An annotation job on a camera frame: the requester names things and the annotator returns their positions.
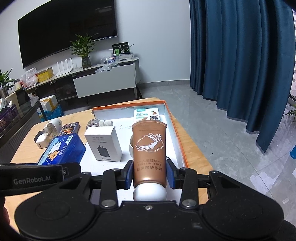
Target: white cup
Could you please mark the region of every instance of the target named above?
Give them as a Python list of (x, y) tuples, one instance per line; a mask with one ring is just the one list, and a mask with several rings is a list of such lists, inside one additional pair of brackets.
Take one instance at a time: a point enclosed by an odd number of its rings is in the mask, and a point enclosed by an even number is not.
[(133, 159), (133, 135), (131, 135), (130, 141), (128, 142), (128, 148), (130, 151), (131, 158)]

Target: blue gripper pad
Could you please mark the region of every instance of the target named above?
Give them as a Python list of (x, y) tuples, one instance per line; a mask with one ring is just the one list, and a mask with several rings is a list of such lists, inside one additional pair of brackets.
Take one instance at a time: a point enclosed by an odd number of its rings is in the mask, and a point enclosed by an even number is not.
[(171, 188), (175, 188), (174, 172), (170, 167), (168, 161), (166, 161), (167, 180)]
[(133, 180), (133, 163), (130, 165), (126, 174), (126, 190), (130, 188), (132, 180)]

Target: black charger image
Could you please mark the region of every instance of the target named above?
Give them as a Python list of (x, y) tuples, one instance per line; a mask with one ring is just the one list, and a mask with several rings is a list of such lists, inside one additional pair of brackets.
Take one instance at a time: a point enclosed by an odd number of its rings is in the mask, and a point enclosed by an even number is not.
[(99, 151), (99, 153), (100, 153), (101, 156), (104, 156), (104, 157), (110, 157), (110, 155), (109, 155), (107, 149), (104, 148), (103, 146), (100, 147), (100, 145), (99, 145), (99, 147), (98, 147), (98, 151)]

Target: wooden table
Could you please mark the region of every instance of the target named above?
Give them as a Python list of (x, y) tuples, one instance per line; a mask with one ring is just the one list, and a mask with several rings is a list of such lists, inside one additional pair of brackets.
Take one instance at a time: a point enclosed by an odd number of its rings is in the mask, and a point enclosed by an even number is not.
[[(131, 102), (147, 102), (147, 101), (155, 101), (159, 100), (158, 98), (148, 98), (135, 100)], [(86, 139), (84, 137), (84, 132), (86, 130), (86, 125), (89, 120), (93, 119), (94, 116), (91, 113), (92, 110), (85, 110), (78, 113), (74, 113), (71, 115), (66, 115), (61, 117), (60, 119), (64, 124), (79, 122), (80, 129), (78, 135), (80, 136), (83, 143), (86, 143)], [(208, 174), (210, 170), (212, 170), (212, 166), (181, 126), (181, 124), (173, 117), (174, 123), (177, 127), (178, 134), (180, 136), (180, 140), (182, 142), (183, 149), (185, 151), (186, 158), (188, 160), (189, 167), (195, 169), (200, 174)], [(16, 154), (14, 155), (11, 163), (34, 163), (39, 160), (45, 149), (39, 149), (34, 142), (33, 138), (38, 133), (38, 131), (43, 130), (45, 124), (47, 122), (42, 122), (34, 125), (29, 133), (26, 135), (25, 139), (21, 143), (18, 148)], [(37, 193), (23, 194), (17, 196), (6, 197), (5, 207), (8, 210), (10, 217), (10, 225), (16, 229), (17, 226), (14, 221), (14, 212), (17, 206), (23, 202), (24, 200), (36, 195)], [(206, 189), (199, 190), (199, 202), (200, 204), (205, 203), (207, 201), (207, 192)]]

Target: charger box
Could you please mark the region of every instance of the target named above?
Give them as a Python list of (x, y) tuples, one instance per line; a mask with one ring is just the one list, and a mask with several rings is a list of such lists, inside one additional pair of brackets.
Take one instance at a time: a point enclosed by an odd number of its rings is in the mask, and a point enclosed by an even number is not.
[(84, 136), (96, 160), (120, 161), (122, 151), (114, 126), (90, 126)]

